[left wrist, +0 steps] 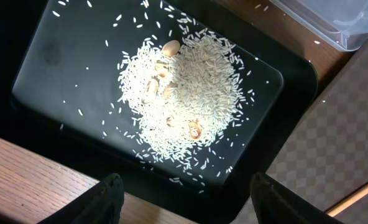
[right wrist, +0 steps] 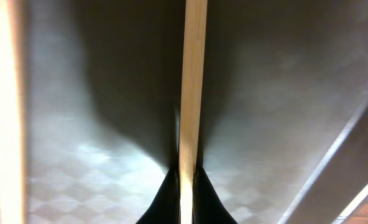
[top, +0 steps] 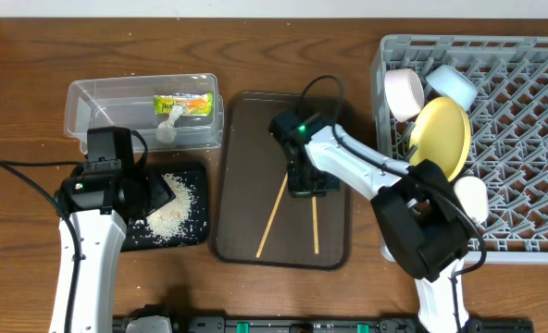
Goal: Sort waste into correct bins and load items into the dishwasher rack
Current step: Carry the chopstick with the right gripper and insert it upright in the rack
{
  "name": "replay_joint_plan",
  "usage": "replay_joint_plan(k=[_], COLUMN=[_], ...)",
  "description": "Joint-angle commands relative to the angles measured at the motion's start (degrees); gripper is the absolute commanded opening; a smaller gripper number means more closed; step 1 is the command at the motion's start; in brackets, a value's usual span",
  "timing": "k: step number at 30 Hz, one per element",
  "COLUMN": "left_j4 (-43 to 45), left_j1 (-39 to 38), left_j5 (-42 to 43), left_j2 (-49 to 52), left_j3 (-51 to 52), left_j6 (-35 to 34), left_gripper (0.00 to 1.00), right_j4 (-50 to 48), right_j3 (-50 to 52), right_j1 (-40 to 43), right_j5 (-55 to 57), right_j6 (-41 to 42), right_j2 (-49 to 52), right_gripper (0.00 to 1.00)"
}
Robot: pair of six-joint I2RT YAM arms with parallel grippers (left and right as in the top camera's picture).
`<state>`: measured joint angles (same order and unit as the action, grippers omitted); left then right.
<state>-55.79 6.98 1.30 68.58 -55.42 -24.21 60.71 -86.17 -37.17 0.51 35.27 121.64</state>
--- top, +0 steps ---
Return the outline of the wooden chopstick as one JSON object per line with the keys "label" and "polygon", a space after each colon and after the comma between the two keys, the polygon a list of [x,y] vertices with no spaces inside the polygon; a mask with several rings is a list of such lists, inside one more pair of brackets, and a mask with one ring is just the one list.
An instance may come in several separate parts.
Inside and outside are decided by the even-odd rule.
{"label": "wooden chopstick", "polygon": [[280,185],[280,189],[279,189],[279,192],[278,192],[278,195],[277,195],[277,198],[276,198],[276,201],[275,203],[273,204],[273,207],[272,207],[272,210],[270,212],[270,215],[269,215],[269,218],[268,218],[268,222],[267,222],[267,225],[264,229],[264,232],[263,232],[263,235],[262,235],[262,238],[259,242],[259,245],[258,245],[258,248],[257,248],[257,251],[256,251],[256,254],[255,254],[255,258],[260,258],[261,257],[261,254],[263,252],[263,249],[265,247],[265,244],[266,244],[266,241],[268,239],[268,234],[269,234],[269,231],[271,229],[271,226],[272,226],[272,223],[275,219],[275,216],[278,212],[278,208],[280,206],[280,201],[281,201],[281,198],[282,198],[282,195],[285,191],[285,188],[287,186],[287,183],[288,183],[288,172],[285,174],[284,176],[284,179]]}
{"label": "wooden chopstick", "polygon": [[319,254],[317,197],[314,196],[311,198],[311,204],[312,204],[314,254]]}

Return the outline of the pile of rice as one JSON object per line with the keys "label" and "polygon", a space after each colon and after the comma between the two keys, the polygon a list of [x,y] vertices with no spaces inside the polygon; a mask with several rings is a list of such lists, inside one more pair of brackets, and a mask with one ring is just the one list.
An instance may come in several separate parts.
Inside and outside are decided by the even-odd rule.
{"label": "pile of rice", "polygon": [[153,212],[146,220],[138,220],[136,226],[145,226],[150,232],[149,237],[156,238],[155,244],[163,244],[176,236],[184,235],[184,223],[193,212],[193,204],[197,202],[196,188],[186,185],[183,177],[172,173],[163,175],[164,181],[175,194],[169,203]]}

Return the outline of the white tissue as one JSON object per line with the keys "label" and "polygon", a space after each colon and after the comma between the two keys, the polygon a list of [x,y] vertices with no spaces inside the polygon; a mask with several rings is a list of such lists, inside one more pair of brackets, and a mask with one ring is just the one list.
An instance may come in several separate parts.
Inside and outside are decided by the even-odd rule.
{"label": "white tissue", "polygon": [[168,115],[168,119],[162,121],[156,130],[156,139],[159,142],[169,144],[173,143],[177,130],[175,128],[175,122],[184,113],[184,107],[181,105],[174,105]]}

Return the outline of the green snack wrapper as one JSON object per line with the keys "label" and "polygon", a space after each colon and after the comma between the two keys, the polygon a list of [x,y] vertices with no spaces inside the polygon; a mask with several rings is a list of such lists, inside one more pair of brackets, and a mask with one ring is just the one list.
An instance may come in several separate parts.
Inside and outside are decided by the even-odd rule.
{"label": "green snack wrapper", "polygon": [[207,117],[214,105],[212,93],[174,93],[154,96],[154,109],[157,115],[169,115],[177,106],[185,116]]}

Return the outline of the pink white bowl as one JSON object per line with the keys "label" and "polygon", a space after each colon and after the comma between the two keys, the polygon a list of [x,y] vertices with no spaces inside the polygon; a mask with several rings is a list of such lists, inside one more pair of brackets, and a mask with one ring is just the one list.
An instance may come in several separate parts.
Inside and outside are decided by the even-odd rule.
{"label": "pink white bowl", "polygon": [[393,117],[405,122],[417,116],[424,106],[424,91],[411,68],[388,70],[384,77],[386,101]]}

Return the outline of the yellow plate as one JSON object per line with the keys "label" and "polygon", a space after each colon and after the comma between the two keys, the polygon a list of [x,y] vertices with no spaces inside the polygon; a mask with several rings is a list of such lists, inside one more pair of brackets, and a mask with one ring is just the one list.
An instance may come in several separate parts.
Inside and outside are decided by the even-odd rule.
{"label": "yellow plate", "polygon": [[409,136],[409,148],[417,147],[408,159],[412,165],[430,160],[449,181],[461,172],[471,145],[471,125],[466,111],[449,97],[438,97],[417,115]]}

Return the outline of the small white green cup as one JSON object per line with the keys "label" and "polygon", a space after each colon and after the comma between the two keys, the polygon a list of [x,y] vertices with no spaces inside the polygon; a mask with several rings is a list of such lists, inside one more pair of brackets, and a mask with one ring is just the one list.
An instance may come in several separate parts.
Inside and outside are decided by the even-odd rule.
{"label": "small white green cup", "polygon": [[473,176],[465,176],[454,185],[454,192],[467,215],[477,224],[489,216],[488,190],[485,183]]}

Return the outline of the blue bowl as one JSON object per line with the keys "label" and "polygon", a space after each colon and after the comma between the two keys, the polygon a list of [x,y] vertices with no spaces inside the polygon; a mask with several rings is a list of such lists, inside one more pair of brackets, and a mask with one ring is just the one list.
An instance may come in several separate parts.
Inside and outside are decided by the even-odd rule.
{"label": "blue bowl", "polygon": [[468,111],[478,96],[476,86],[465,75],[448,65],[441,65],[426,76],[430,87],[439,95],[453,99]]}

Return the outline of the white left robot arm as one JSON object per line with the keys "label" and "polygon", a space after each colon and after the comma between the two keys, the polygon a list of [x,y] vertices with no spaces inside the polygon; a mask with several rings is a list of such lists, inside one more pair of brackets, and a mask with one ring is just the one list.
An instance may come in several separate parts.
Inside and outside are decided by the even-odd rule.
{"label": "white left robot arm", "polygon": [[174,198],[153,166],[134,174],[84,171],[62,181],[56,192],[61,253],[51,332],[112,330],[118,258],[128,225]]}

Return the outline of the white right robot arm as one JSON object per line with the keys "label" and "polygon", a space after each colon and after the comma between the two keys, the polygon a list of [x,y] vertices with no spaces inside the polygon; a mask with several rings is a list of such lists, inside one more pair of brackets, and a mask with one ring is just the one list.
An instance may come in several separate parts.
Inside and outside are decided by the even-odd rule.
{"label": "white right robot arm", "polygon": [[447,177],[433,162],[391,159],[339,125],[271,123],[270,134],[288,160],[293,197],[324,196],[345,183],[367,198],[396,263],[417,283],[418,320],[428,332],[460,332],[469,314],[460,286],[468,241],[478,235]]}

